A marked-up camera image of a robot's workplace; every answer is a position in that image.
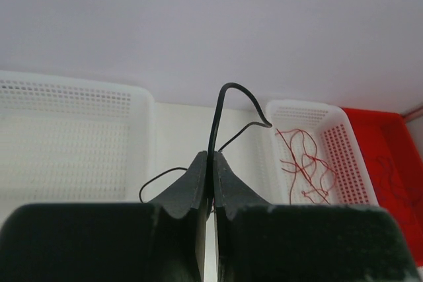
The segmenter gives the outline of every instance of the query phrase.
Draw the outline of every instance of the red plastic basket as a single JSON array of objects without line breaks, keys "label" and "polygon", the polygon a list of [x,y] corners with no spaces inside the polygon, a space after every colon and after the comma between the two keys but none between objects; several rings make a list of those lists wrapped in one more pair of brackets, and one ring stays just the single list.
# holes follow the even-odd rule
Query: red plastic basket
[{"label": "red plastic basket", "polygon": [[345,108],[379,205],[397,220],[418,266],[423,265],[423,162],[403,118]]}]

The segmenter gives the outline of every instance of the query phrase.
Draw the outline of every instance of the white plastic basket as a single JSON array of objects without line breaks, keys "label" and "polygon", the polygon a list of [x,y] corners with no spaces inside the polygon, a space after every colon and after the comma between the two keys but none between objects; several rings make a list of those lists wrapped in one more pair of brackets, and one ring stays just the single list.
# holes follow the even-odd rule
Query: white plastic basket
[{"label": "white plastic basket", "polygon": [[136,201],[153,107],[138,87],[0,71],[0,216],[36,201]]},{"label": "white plastic basket", "polygon": [[[298,174],[291,191],[294,174],[282,170],[289,168],[286,163],[280,161],[293,162],[293,159],[276,129],[280,131],[302,129],[314,139],[317,145],[317,157],[326,161],[336,172],[335,183],[335,173],[327,173],[323,178],[323,183],[328,185],[327,188],[330,188],[329,184],[334,184],[328,191],[327,202],[316,192],[309,194],[314,195],[313,201],[331,205],[356,203],[378,205],[352,126],[341,108],[315,102],[273,100],[266,107],[266,116],[274,125],[272,129],[263,130],[265,151],[263,157],[266,160],[263,166],[266,167],[264,173],[268,175],[269,181],[270,195],[267,198],[272,203],[312,203],[310,198],[304,195],[304,192],[310,190],[306,179]],[[316,149],[311,144],[310,138],[303,139],[297,136],[292,139],[294,151],[299,151],[303,144],[306,148]],[[325,170],[324,166],[318,165],[316,175],[322,175]]]}]

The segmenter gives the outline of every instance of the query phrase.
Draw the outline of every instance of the black wire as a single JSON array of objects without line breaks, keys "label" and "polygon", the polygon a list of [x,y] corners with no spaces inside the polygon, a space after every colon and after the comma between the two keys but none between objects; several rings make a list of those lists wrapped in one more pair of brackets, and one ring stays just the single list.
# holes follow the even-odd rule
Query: black wire
[{"label": "black wire", "polygon": [[[237,83],[227,83],[224,84],[219,92],[219,96],[217,98],[217,104],[216,104],[216,109],[215,109],[215,114],[214,114],[214,118],[213,118],[213,123],[211,125],[211,132],[210,132],[210,139],[209,139],[209,145],[208,145],[208,152],[207,152],[207,170],[208,171],[212,171],[213,168],[213,160],[214,160],[214,148],[215,148],[215,144],[216,144],[216,138],[217,138],[217,131],[219,129],[219,123],[220,123],[220,118],[222,115],[222,110],[223,110],[223,102],[225,101],[225,94],[226,91],[229,88],[235,88],[237,90],[240,90],[241,92],[243,92],[244,94],[247,95],[247,97],[251,100],[251,102],[253,103],[254,107],[257,110],[258,116],[260,117],[260,119],[263,122],[250,122],[248,123],[244,128],[242,128],[236,135],[234,135],[232,138],[230,138],[230,140],[228,140],[228,142],[226,142],[224,145],[222,145],[219,149],[219,152],[222,152],[224,150],[224,148],[226,148],[231,142],[233,142],[236,138],[238,138],[245,130],[247,130],[250,126],[252,125],[258,125],[260,127],[265,127],[265,128],[271,128],[272,124],[266,119],[266,117],[263,114],[262,108],[260,107],[260,104],[258,103],[257,99],[254,97],[254,95],[248,90],[246,89],[244,86],[237,84]],[[181,168],[181,167],[176,167],[176,168],[171,168],[170,170],[164,171],[163,173],[160,173],[158,176],[152,178],[150,181],[148,181],[147,183],[145,183],[142,188],[139,190],[138,193],[138,197],[139,197],[139,201],[143,203],[142,197],[141,197],[141,193],[143,191],[143,189],[149,185],[150,183],[156,181],[158,178],[164,176],[165,174],[175,171],[175,170],[185,170],[187,171],[186,168]],[[209,191],[213,191],[213,187],[209,186]],[[209,199],[209,207],[208,210],[211,211],[212,210],[212,201],[213,199]]]},{"label": "black wire", "polygon": [[236,135],[234,135],[232,138],[230,138],[230,140],[228,142],[226,142],[224,145],[222,145],[220,147],[220,149],[217,150],[217,151],[222,152],[224,150],[224,148],[226,148],[232,141],[234,141],[236,138],[238,138],[245,130],[247,130],[252,125],[259,125],[260,127],[264,127],[264,128],[270,128],[271,127],[271,126],[268,127],[265,123],[262,123],[262,122],[250,122],[244,128],[242,128]]},{"label": "black wire", "polygon": [[167,171],[164,171],[163,173],[160,173],[158,176],[155,176],[154,178],[152,178],[150,181],[148,181],[147,183],[145,183],[142,187],[141,187],[141,189],[139,190],[139,193],[138,193],[138,197],[139,197],[139,201],[140,202],[142,202],[142,203],[144,203],[143,202],[143,199],[142,199],[142,197],[141,197],[141,193],[142,193],[142,191],[143,191],[143,189],[148,185],[148,184],[150,184],[150,183],[152,183],[152,182],[154,182],[154,181],[156,181],[158,178],[161,178],[163,175],[165,175],[165,174],[168,174],[169,172],[172,172],[172,171],[176,171],[176,170],[183,170],[183,171],[187,171],[188,169],[187,168],[181,168],[181,167],[176,167],[176,168],[171,168],[171,169],[169,169],[169,170],[167,170]]},{"label": "black wire", "polygon": [[260,104],[258,103],[257,99],[254,97],[254,95],[246,89],[244,86],[237,84],[237,83],[226,83],[222,86],[219,92],[219,96],[217,97],[217,104],[216,109],[214,112],[213,117],[213,123],[211,125],[211,131],[210,131],[210,138],[209,138],[209,145],[207,150],[207,173],[208,176],[206,178],[207,180],[207,194],[208,194],[208,213],[207,216],[209,217],[211,211],[212,211],[212,201],[214,196],[214,184],[213,184],[213,161],[214,161],[214,149],[216,146],[216,139],[217,139],[217,131],[219,129],[219,123],[220,118],[222,117],[222,111],[223,111],[223,103],[225,101],[225,94],[226,91],[230,88],[235,88],[237,90],[240,90],[246,96],[251,100],[252,104],[256,108],[256,111],[258,113],[258,116],[262,120],[262,123],[260,122],[251,122],[247,124],[244,128],[240,130],[235,136],[233,136],[228,142],[226,142],[219,151],[222,151],[228,144],[230,144],[232,141],[234,141],[236,138],[242,134],[248,127],[252,125],[260,125],[262,127],[271,128],[272,124],[266,119],[266,117],[263,114],[262,108],[260,107]]},{"label": "black wire", "polygon": [[257,110],[258,116],[262,120],[262,122],[250,122],[248,123],[244,128],[242,128],[236,135],[234,135],[228,142],[226,142],[220,149],[219,152],[221,152],[228,144],[230,144],[232,141],[234,141],[236,138],[238,138],[248,127],[252,125],[259,125],[260,127],[265,128],[271,128],[272,124],[266,119],[266,117],[263,114],[262,108],[260,107],[260,104],[258,103],[257,99],[254,97],[254,95],[246,89],[244,86],[237,84],[237,83],[227,83],[222,86],[219,92],[219,96],[217,97],[217,104],[216,109],[214,112],[214,118],[213,123],[211,125],[211,131],[210,131],[210,138],[209,138],[209,145],[208,145],[208,151],[207,151],[207,166],[208,170],[213,169],[213,160],[214,160],[214,149],[217,139],[217,131],[219,129],[219,123],[220,118],[222,116],[223,111],[223,102],[225,101],[225,94],[226,91],[230,88],[235,88],[237,90],[240,90],[246,96],[251,100],[252,104]]}]

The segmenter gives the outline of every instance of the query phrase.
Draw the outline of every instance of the red string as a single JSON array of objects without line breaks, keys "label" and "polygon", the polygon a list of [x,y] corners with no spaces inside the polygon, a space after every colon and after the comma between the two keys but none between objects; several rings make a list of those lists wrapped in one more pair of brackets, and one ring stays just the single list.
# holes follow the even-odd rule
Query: red string
[{"label": "red string", "polygon": [[[395,177],[395,165],[394,162],[389,157],[379,155],[377,157],[370,157],[363,153],[366,165],[369,168],[369,173],[372,180],[376,183],[376,178],[379,178],[379,181],[375,184],[373,183],[377,198],[381,200],[381,205],[384,205],[384,202],[387,200],[385,195],[391,195],[394,201],[397,202],[397,206],[400,206],[404,209],[393,210],[396,220],[402,225],[413,225],[415,223],[414,213],[412,208],[420,203],[422,199],[422,191],[418,188],[408,188],[402,184],[396,184],[394,182]],[[375,173],[376,170],[382,169],[381,173]]]},{"label": "red string", "polygon": [[[325,202],[330,205],[327,198],[329,195],[329,191],[331,191],[331,189],[333,189],[336,185],[337,173],[330,168],[329,164],[326,161],[317,158],[317,144],[313,137],[308,132],[301,129],[293,129],[289,131],[280,131],[279,129],[276,129],[276,131],[276,135],[279,135],[282,138],[285,143],[285,146],[290,151],[292,157],[292,161],[280,160],[282,164],[285,164],[285,166],[281,169],[284,172],[293,174],[293,180],[289,189],[289,204],[292,204],[292,195],[295,189],[295,185],[297,184],[297,175],[299,174],[303,177],[303,179],[308,183],[311,188],[307,191],[301,190],[301,194],[313,204],[322,204]],[[284,136],[287,134],[291,134],[289,142]],[[302,138],[302,140],[300,141],[302,143],[302,153],[300,153],[299,155],[296,155],[293,150],[293,140],[297,135]],[[311,141],[311,151],[308,151],[305,146],[306,139],[308,141]],[[315,174],[317,173],[319,165],[323,166],[325,168],[325,171],[318,177],[318,181],[314,181],[316,179]],[[326,177],[329,178],[330,174],[333,174],[333,183],[328,188],[325,188],[323,180]],[[320,197],[320,200],[317,201],[316,199],[313,199],[312,196]]]}]

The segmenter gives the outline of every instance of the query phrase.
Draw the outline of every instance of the white wall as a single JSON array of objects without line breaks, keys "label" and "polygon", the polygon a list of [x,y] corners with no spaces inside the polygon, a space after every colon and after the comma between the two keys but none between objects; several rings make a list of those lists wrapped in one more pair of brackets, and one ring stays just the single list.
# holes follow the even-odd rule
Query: white wall
[{"label": "white wall", "polygon": [[[214,105],[227,81],[395,112],[423,100],[423,0],[0,0],[0,69]],[[232,98],[232,107],[245,98]]]}]

